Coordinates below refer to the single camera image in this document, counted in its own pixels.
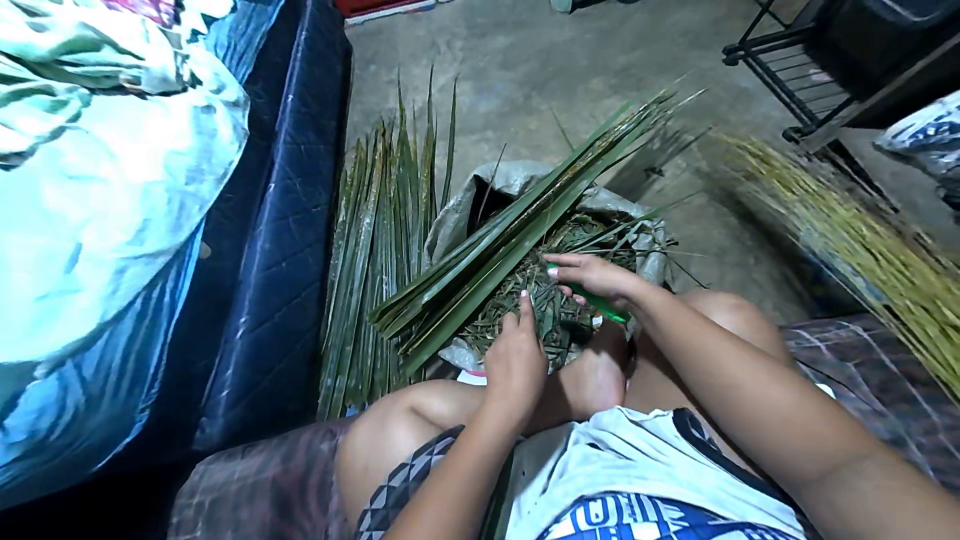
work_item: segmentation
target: metal rack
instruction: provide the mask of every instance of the metal rack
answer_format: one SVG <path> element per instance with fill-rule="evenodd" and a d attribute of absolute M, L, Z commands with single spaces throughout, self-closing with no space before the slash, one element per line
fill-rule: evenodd
<path fill-rule="evenodd" d="M 783 30 L 752 37 L 764 16 L 783 24 L 770 11 L 774 1 L 763 1 L 743 37 L 723 48 L 723 63 L 743 62 L 770 88 L 800 122 L 800 126 L 783 132 L 784 137 L 796 141 L 827 124 L 855 100 L 804 51 L 804 43 L 816 28 L 815 22 L 786 25 Z"/>

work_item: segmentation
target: blue graphic print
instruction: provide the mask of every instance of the blue graphic print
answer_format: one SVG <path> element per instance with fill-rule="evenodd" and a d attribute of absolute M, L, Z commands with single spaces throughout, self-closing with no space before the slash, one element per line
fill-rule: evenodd
<path fill-rule="evenodd" d="M 775 528 L 722 518 L 692 504 L 636 493 L 583 497 L 540 540 L 796 540 Z"/>

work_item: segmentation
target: blue quilted mattress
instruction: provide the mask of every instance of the blue quilted mattress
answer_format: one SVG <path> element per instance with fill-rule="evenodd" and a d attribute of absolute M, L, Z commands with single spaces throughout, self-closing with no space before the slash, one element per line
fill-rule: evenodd
<path fill-rule="evenodd" d="M 231 17 L 207 46 L 244 81 L 250 139 L 206 218 L 210 256 L 150 416 L 114 469 L 209 454 L 313 416 L 351 48 L 330 0 L 240 0 Z"/>

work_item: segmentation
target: green knife handle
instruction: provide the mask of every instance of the green knife handle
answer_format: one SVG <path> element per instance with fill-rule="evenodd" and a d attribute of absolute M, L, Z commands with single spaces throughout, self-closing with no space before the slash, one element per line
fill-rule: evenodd
<path fill-rule="evenodd" d="M 557 264 L 554 264 L 553 262 L 548 262 L 546 264 L 547 270 L 549 270 L 550 268 L 556 268 L 556 267 L 557 267 Z M 630 313 L 613 308 L 613 306 L 611 306 L 610 303 L 607 302 L 606 298 L 586 292 L 584 288 L 577 283 L 567 283 L 567 282 L 562 282 L 562 283 L 570 287 L 570 289 L 573 290 L 574 294 L 578 294 L 586 298 L 587 302 L 590 302 L 591 306 L 596 307 L 600 312 L 610 317 L 613 321 L 621 324 L 630 321 Z"/>

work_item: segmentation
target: thigh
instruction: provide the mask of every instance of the thigh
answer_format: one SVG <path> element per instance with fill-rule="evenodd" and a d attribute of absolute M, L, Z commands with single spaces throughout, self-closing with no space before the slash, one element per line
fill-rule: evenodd
<path fill-rule="evenodd" d="M 736 295 L 705 289 L 684 294 L 680 298 L 713 322 L 770 354 L 776 361 L 793 365 L 793 359 L 780 338 L 780 331 L 746 300 Z M 655 408 L 688 408 L 707 427 L 726 457 L 737 465 L 756 472 L 749 459 L 717 429 L 660 349 L 642 331 L 636 337 L 636 370 L 630 378 L 624 406 L 644 413 Z"/>
<path fill-rule="evenodd" d="M 483 391 L 430 380 L 384 396 L 361 414 L 337 451 L 337 479 L 352 527 L 391 471 L 437 435 L 465 424 Z"/>

